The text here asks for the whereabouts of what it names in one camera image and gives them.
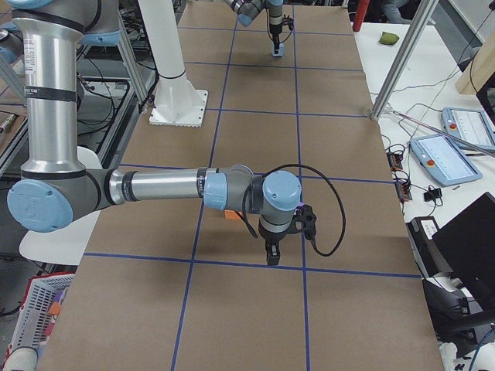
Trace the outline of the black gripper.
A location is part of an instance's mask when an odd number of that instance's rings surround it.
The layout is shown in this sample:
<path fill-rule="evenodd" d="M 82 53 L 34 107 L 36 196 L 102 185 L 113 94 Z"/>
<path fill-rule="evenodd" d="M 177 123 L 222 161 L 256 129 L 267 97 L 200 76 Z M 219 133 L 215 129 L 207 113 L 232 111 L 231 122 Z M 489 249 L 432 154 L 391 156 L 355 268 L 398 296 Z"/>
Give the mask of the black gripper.
<path fill-rule="evenodd" d="M 310 205 L 304 204 L 303 213 L 295 215 L 289 223 L 275 225 L 269 223 L 263 216 L 258 223 L 258 232 L 265 239 L 266 263 L 270 266 L 277 266 L 280 260 L 280 250 L 278 243 L 287 234 L 301 233 L 313 246 L 316 245 L 316 221 L 317 217 Z"/>
<path fill-rule="evenodd" d="M 269 31 L 269 34 L 271 36 L 271 40 L 272 40 L 272 49 L 273 49 L 273 52 L 277 52 L 279 53 L 280 51 L 280 34 L 282 33 L 282 25 L 281 24 L 273 24 L 273 23 L 270 23 L 268 25 L 268 31 Z"/>

